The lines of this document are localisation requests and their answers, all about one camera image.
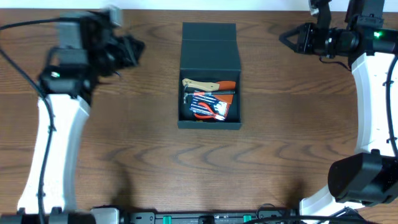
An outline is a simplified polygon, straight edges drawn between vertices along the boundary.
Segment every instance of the white arm segment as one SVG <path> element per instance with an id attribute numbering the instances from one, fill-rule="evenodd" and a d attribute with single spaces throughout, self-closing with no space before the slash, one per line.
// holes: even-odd
<path id="1" fill-rule="evenodd" d="M 54 125 L 47 166 L 44 176 L 44 209 L 50 213 L 53 207 L 62 211 L 76 209 L 75 168 L 80 147 L 80 136 L 89 117 L 90 106 L 82 98 L 66 94 L 48 95 L 54 113 Z M 49 136 L 49 114 L 42 99 L 39 99 L 39 130 L 29 178 L 18 202 L 18 210 L 37 214 L 37 188 L 42 168 L 45 147 Z"/>
<path id="2" fill-rule="evenodd" d="M 389 139 L 386 111 L 386 81 L 387 72 L 394 55 L 376 53 L 375 56 L 362 54 L 353 64 L 353 76 L 358 96 L 358 141 L 354 150 L 355 154 L 370 153 L 372 149 L 380 150 L 383 156 L 394 156 Z M 398 104 L 394 103 L 398 95 L 397 83 L 398 65 L 392 74 L 396 84 L 391 85 L 391 110 L 397 111 Z M 393 119 L 398 127 L 398 119 Z M 337 203 L 330 194 L 326 185 L 316 194 L 300 202 L 301 215 L 333 215 L 345 207 L 359 209 L 364 207 L 361 203 Z"/>

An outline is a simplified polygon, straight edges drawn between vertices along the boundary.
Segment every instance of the open box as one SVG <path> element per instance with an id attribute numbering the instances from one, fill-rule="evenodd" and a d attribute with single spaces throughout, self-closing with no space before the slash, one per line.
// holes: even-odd
<path id="1" fill-rule="evenodd" d="M 239 129 L 241 122 L 241 62 L 236 43 L 236 25 L 184 22 L 180 79 L 178 81 L 178 127 L 197 129 Z M 224 121 L 198 120 L 189 110 L 192 97 L 183 103 L 182 80 L 236 82 L 235 95 Z"/>

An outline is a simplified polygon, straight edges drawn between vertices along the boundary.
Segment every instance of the wooden table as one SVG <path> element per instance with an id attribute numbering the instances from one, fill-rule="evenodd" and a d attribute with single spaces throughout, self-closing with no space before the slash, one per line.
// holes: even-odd
<path id="1" fill-rule="evenodd" d="M 1 24 L 56 17 L 58 10 L 0 10 Z M 333 26 L 344 27 L 344 13 Z M 385 14 L 398 29 L 398 14 Z M 79 208 L 115 203 L 164 211 L 294 208 L 326 184 L 331 164 L 353 154 L 358 132 L 350 72 L 293 53 L 284 31 L 314 21 L 308 12 L 124 11 L 143 40 L 141 66 L 95 92 L 76 171 Z M 182 22 L 232 22 L 242 63 L 239 131 L 177 128 Z M 54 25 L 3 32 L 2 46 L 32 77 L 57 44 Z M 0 60 L 0 211 L 14 212 L 29 174 L 37 95 Z M 398 222 L 397 201 L 364 217 Z"/>

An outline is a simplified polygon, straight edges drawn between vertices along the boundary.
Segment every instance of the white wall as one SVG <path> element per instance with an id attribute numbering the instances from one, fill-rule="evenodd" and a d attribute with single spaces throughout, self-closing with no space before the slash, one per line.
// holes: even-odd
<path id="1" fill-rule="evenodd" d="M 349 0 L 333 0 L 332 11 L 346 11 Z M 384 12 L 398 12 L 398 0 L 385 0 Z M 0 8 L 307 11 L 308 0 L 0 0 Z"/>

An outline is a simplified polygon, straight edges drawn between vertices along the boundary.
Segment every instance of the red pliers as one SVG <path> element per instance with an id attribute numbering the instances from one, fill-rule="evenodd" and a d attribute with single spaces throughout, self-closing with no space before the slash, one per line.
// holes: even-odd
<path id="1" fill-rule="evenodd" d="M 204 106 L 204 107 L 205 107 L 210 113 L 212 113 L 213 115 L 199 115 L 199 114 L 194 113 L 194 115 L 195 115 L 196 118 L 198 118 L 198 119 L 210 119 L 210 118 L 214 118 L 214 119 L 217 119 L 217 120 L 220 120 L 220 121 L 224 121 L 224 120 L 225 120 L 225 117 L 224 117 L 224 116 L 221 116 L 221 115 L 219 115 L 218 113 L 214 113 L 214 111 L 213 111 L 213 110 L 210 108 L 210 106 L 207 105 L 206 103 L 200 102 L 200 103 L 198 103 L 198 105 Z"/>

